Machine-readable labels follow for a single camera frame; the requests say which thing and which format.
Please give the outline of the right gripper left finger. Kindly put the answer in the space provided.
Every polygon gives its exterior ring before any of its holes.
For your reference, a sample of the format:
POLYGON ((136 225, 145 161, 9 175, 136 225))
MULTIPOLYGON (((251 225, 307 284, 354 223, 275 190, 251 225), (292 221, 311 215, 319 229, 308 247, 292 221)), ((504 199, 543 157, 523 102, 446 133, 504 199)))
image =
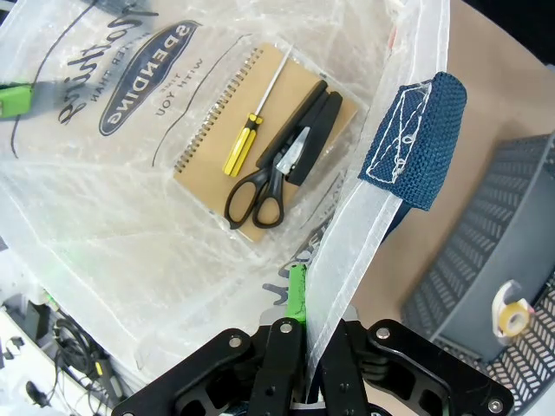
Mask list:
POLYGON ((288 300, 267 310, 254 335, 229 328, 117 405, 114 415, 221 415, 240 402, 249 415, 287 415, 301 388, 305 275, 290 270, 288 300))

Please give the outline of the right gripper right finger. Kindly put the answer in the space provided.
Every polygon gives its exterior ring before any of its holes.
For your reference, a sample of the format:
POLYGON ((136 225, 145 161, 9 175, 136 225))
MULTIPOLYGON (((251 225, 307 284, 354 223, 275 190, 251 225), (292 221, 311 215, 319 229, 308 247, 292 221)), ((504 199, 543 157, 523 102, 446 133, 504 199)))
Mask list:
POLYGON ((418 415, 509 415, 510 390, 395 320, 342 320, 320 360, 329 415, 384 415, 365 387, 418 415))

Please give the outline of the finger of the left gripper with green tip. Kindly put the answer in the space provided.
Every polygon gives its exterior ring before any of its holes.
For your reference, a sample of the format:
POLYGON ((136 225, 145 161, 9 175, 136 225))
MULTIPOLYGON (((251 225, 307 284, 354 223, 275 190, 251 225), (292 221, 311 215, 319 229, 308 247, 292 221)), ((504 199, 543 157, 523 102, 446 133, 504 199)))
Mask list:
POLYGON ((7 119, 30 111, 35 89, 31 84, 2 85, 0 88, 1 118, 7 119))

